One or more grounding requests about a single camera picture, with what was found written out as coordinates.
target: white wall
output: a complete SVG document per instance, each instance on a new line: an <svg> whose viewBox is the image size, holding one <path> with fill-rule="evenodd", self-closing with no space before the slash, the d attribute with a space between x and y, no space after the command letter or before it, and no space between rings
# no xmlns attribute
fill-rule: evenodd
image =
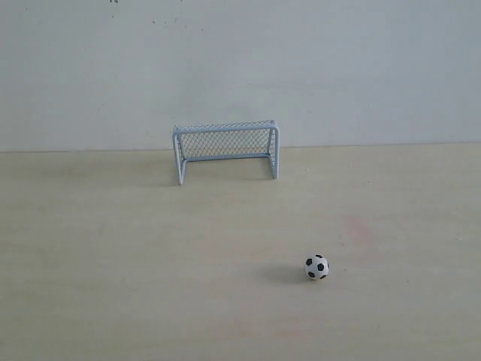
<svg viewBox="0 0 481 361"><path fill-rule="evenodd" d="M0 150L481 141L477 0L2 0Z"/></svg>

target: goal post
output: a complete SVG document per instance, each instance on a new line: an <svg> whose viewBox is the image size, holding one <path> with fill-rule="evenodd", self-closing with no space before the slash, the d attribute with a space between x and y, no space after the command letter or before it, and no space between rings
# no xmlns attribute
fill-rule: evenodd
<svg viewBox="0 0 481 361"><path fill-rule="evenodd" d="M172 132L179 184L187 162L267 158L272 177L279 177L279 126L275 120L208 126L175 126Z"/></svg>

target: black and white ball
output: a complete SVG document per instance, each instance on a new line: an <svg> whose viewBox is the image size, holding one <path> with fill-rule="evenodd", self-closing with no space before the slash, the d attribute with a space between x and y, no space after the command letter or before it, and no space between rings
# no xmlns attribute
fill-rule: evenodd
<svg viewBox="0 0 481 361"><path fill-rule="evenodd" d="M304 271L311 280L322 280L329 274L329 262L320 254L314 254L306 259Z"/></svg>

